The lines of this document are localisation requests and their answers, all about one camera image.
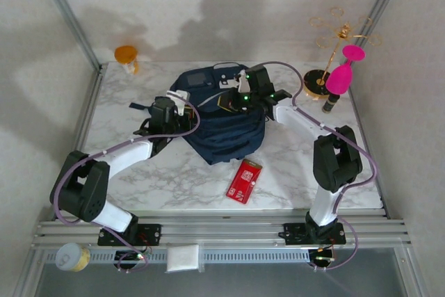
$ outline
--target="white cylinder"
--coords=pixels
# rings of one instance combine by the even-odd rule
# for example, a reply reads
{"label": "white cylinder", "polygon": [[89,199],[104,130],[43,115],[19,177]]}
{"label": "white cylinder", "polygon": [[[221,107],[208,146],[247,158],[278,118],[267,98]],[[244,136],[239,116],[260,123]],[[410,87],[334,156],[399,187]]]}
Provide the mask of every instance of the white cylinder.
{"label": "white cylinder", "polygon": [[116,232],[124,232],[131,222],[131,214],[106,200],[104,208],[93,222]]}
{"label": "white cylinder", "polygon": [[77,243],[63,245],[56,254],[56,266],[62,271],[81,271],[90,262],[90,251]]}

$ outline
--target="gold stand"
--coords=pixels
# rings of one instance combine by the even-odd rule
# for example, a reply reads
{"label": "gold stand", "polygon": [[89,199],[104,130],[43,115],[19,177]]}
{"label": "gold stand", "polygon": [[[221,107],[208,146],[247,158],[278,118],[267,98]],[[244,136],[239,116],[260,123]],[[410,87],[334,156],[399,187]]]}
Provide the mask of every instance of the gold stand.
{"label": "gold stand", "polygon": [[333,39],[338,39],[337,44],[335,45],[334,51],[331,54],[331,57],[329,58],[329,61],[327,62],[327,66],[325,70],[311,70],[308,73],[306,73],[304,80],[305,80],[305,91],[307,94],[318,97],[318,98],[326,98],[329,96],[329,91],[326,88],[326,80],[329,78],[330,73],[328,72],[329,67],[332,64],[332,61],[334,60],[335,54],[338,52],[341,43],[343,41],[351,42],[353,38],[367,38],[368,43],[371,45],[381,45],[382,44],[382,38],[377,34],[372,34],[370,36],[366,35],[353,35],[353,31],[359,27],[369,27],[373,24],[373,20],[370,17],[360,17],[358,19],[358,23],[355,26],[350,26],[349,22],[346,22],[345,24],[342,23],[341,17],[343,17],[344,10],[340,7],[333,7],[330,9],[330,13],[333,17],[336,17],[339,22],[339,26],[334,28],[331,24],[326,22],[324,19],[320,17],[311,17],[309,19],[309,23],[311,26],[320,28],[320,27],[328,27],[331,32],[335,34],[335,36],[331,36],[330,38],[324,38],[319,37],[316,40],[316,44],[324,49],[328,48],[332,44]]}

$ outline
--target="black mounting bracket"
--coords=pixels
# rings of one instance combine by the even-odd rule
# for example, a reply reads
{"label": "black mounting bracket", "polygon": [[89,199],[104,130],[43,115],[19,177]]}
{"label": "black mounting bracket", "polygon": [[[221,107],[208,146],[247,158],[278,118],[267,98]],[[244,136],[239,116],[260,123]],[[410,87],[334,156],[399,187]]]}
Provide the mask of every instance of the black mounting bracket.
{"label": "black mounting bracket", "polygon": [[343,224],[335,223],[329,234],[322,239],[314,240],[307,231],[306,223],[285,223],[284,231],[278,232],[278,236],[283,238],[286,246],[294,245],[346,245],[345,231]]}
{"label": "black mounting bracket", "polygon": [[[161,239],[161,224],[137,224],[133,240],[128,240],[133,246],[159,246]],[[123,246],[124,244],[117,240],[110,232],[101,229],[97,240],[98,246]]]}

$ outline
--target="navy backpack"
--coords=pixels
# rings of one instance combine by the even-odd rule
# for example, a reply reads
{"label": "navy backpack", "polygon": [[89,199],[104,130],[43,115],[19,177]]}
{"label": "navy backpack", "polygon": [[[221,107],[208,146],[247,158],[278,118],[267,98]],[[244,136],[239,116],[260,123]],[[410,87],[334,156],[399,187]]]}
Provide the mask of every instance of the navy backpack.
{"label": "navy backpack", "polygon": [[220,81],[233,79],[248,68],[237,63],[216,67],[220,64],[184,72],[170,87],[190,93],[189,101],[200,113],[201,125],[184,139],[210,165],[253,153],[263,142],[266,123],[263,110],[232,113],[218,106],[218,96],[229,89],[220,88]]}

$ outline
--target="clear container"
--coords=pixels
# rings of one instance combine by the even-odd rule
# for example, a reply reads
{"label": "clear container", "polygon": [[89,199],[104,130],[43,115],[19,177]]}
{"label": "clear container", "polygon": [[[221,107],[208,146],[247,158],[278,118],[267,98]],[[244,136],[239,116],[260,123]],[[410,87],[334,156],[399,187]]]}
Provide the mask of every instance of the clear container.
{"label": "clear container", "polygon": [[114,57],[128,74],[136,74],[139,71],[139,64],[136,60],[137,55],[138,50],[131,45],[123,45],[114,51]]}
{"label": "clear container", "polygon": [[56,254],[56,266],[62,271],[81,271],[90,262],[90,250],[77,243],[63,245]]}

